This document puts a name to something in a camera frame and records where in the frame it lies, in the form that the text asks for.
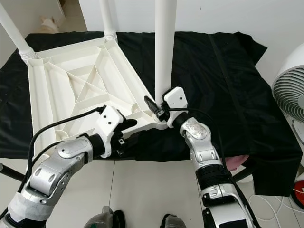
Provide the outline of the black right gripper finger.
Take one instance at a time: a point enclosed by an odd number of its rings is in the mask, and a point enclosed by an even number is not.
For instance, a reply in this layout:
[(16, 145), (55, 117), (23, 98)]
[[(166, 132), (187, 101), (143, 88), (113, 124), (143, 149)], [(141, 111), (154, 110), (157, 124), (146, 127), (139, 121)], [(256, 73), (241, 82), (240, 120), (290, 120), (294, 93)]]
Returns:
[(158, 104), (155, 103), (154, 100), (152, 100), (152, 98), (145, 96), (144, 102), (156, 117), (163, 115), (163, 110), (158, 106)]

